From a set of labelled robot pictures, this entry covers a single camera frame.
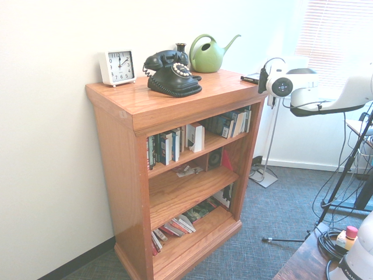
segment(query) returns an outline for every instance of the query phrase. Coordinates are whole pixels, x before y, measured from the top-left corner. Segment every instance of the black rotary telephone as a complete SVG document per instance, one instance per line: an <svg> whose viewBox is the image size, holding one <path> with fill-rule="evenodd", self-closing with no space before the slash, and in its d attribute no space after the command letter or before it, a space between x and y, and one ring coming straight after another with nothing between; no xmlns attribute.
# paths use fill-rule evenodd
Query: black rotary telephone
<svg viewBox="0 0 373 280"><path fill-rule="evenodd" d="M200 76L194 76L189 71L188 56L179 51L161 51L148 57L144 63L143 72L149 77L147 87L171 95L185 97L202 90L198 84ZM145 69L154 70L154 75Z"/></svg>

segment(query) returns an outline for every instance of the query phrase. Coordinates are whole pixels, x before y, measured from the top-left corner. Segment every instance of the window blinds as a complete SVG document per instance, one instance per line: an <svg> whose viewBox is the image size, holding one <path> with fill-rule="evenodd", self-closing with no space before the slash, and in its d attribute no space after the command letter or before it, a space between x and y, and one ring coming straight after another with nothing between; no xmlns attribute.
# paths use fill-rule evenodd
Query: window blinds
<svg viewBox="0 0 373 280"><path fill-rule="evenodd" d="M340 94L351 72L373 62L373 0L309 0L295 54L309 57L321 89Z"/></svg>

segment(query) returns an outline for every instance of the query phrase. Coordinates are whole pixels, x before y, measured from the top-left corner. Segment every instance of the metal stand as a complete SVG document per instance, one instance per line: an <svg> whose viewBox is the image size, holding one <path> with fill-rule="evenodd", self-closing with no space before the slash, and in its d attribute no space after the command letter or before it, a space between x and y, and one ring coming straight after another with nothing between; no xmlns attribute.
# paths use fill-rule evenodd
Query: metal stand
<svg viewBox="0 0 373 280"><path fill-rule="evenodd" d="M353 149L353 151L352 151L349 159L347 160L346 164L344 165L344 169L343 169L342 175L339 177L338 183L336 184L336 186L335 186L332 194L330 195L328 203L326 203L326 204L323 203L321 205L321 207L324 210L323 210L323 212L322 212L322 214L320 216L319 221L317 221L316 225L319 225L324 220L326 213L328 212L330 206L332 206L332 202L334 201L334 198L336 197L336 194L337 194L340 186L342 185L342 182L343 182L345 176L347 175L347 172L350 171L350 169L352 167L352 164L355 161L356 154L358 153L359 147L360 147L361 143L363 142L363 140L365 138L365 135L367 134L368 129L369 129L369 127L372 124L372 121L373 121L373 114L371 114L369 116L367 125L365 126L363 133L361 135L359 135L358 141L356 142L356 145L355 145L355 147L354 147L354 149Z"/></svg>
<svg viewBox="0 0 373 280"><path fill-rule="evenodd" d="M270 149L272 147L273 136L275 135L277 116L279 115L279 109L280 109L280 104L277 105L275 123L273 124L272 136L271 136L270 143L269 143L269 149L268 149L268 153L267 153L266 163L264 165L264 170L257 169L255 171L254 175L250 176L250 179L252 179L254 182L258 183L259 185L261 185L264 188L269 187L270 185L272 185L274 182L276 182L278 180L275 176L272 176L271 174L266 172L266 169L267 169L267 165L268 165Z"/></svg>
<svg viewBox="0 0 373 280"><path fill-rule="evenodd" d="M317 221L316 225L318 226L325 218L325 215L327 214L329 208L331 206L334 206L332 204L332 202L334 201L334 198L336 197L336 194L340 188L340 186L342 185L342 182L344 180L344 178L346 177L347 175L347 172L350 171L351 167L352 167L352 164L354 163L355 161L355 158L356 158L356 154L358 153L358 150L359 150L359 147L361 145L361 143L363 142L364 138L365 138L365 135L367 134L368 132L368 129L369 127L371 126L373 122L373 114L371 114L369 116L369 119L368 119L368 122L367 122L367 125L365 126L364 128L364 131L361 135L359 135L358 137L358 141L356 142L355 144L355 147L350 155L350 157L348 158L346 164L344 165L344 169L343 169L343 172L342 172L342 175L339 177L339 180L338 180L338 183L336 184L336 186L334 187L334 190L332 192L332 194L330 195L330 198L328 200L328 203L322 203L321 207L323 208L323 212L319 218L319 220ZM304 242L307 237L309 236L309 230L307 230L308 232L308 235L305 237L304 240L302 241L299 241L299 239L274 239L274 238L271 238L271 237L263 237L262 238L262 241L267 241L267 242L271 242L271 241L288 241L288 242Z"/></svg>

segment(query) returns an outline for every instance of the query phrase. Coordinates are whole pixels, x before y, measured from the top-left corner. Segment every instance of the bookshelf top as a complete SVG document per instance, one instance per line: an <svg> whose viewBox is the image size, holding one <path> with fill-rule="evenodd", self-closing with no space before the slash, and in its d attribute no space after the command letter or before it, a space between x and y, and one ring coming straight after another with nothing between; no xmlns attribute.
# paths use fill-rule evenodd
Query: bookshelf top
<svg viewBox="0 0 373 280"><path fill-rule="evenodd" d="M192 96L174 98L147 87L147 77L136 83L107 86L103 83L86 85L91 102L135 134L155 134L180 125L208 118L225 111L261 101L258 86L244 82L241 74L226 70L197 73L202 77L202 91Z"/></svg>

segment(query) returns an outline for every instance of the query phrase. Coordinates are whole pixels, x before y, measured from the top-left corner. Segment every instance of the watering can handle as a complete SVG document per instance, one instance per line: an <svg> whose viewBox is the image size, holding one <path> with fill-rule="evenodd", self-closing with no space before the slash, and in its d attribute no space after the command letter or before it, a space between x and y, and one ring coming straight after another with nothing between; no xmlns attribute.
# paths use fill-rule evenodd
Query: watering can handle
<svg viewBox="0 0 373 280"><path fill-rule="evenodd" d="M193 41L193 43L192 43L192 45L191 45L191 50L189 51L189 57L190 57L191 60L194 59L194 57L192 58L192 53L193 53L193 50L194 50L194 46L195 46L196 43L199 41L199 39L204 38L204 37L208 37L208 38L211 39L211 41L214 41L214 42L216 43L215 39L214 39L213 37L211 37L210 35L208 35L208 34L202 34L202 35L198 36L198 37Z"/></svg>

